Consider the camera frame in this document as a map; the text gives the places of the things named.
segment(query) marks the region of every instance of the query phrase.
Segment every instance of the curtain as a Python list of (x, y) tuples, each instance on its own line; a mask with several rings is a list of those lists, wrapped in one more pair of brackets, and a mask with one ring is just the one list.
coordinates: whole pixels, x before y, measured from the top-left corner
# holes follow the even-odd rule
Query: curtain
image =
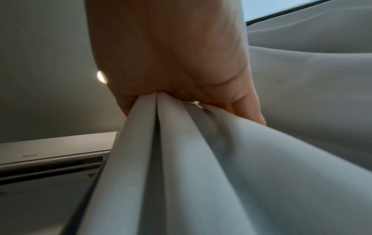
[(77, 234), (371, 234), (371, 1), (247, 32), (269, 127), (141, 96), (72, 219)]

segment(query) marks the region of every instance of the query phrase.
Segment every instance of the recessed light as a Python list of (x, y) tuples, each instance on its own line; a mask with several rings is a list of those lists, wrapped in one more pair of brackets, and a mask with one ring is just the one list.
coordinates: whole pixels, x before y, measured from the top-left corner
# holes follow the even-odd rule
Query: recessed light
[(105, 76), (103, 75), (102, 71), (97, 72), (97, 78), (98, 78), (98, 80), (100, 80), (100, 82), (107, 83), (107, 81), (105, 79)]

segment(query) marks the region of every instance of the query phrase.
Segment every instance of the wall-mounted air conditioner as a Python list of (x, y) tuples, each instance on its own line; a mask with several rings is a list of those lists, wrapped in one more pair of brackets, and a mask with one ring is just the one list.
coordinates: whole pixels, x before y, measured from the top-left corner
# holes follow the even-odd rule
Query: wall-mounted air conditioner
[(116, 132), (0, 144), (0, 195), (89, 181)]

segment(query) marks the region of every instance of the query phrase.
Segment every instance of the hand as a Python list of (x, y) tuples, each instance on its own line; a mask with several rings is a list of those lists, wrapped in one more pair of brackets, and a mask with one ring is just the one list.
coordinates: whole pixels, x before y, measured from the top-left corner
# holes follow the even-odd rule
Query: hand
[(165, 91), (265, 124), (239, 0), (86, 0), (97, 66), (127, 115)]

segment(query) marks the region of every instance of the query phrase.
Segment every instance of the ceiling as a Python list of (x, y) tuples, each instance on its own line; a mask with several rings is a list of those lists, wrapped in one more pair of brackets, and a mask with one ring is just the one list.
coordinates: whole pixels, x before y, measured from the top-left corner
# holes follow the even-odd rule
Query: ceiling
[(83, 0), (0, 1), (0, 142), (119, 130)]

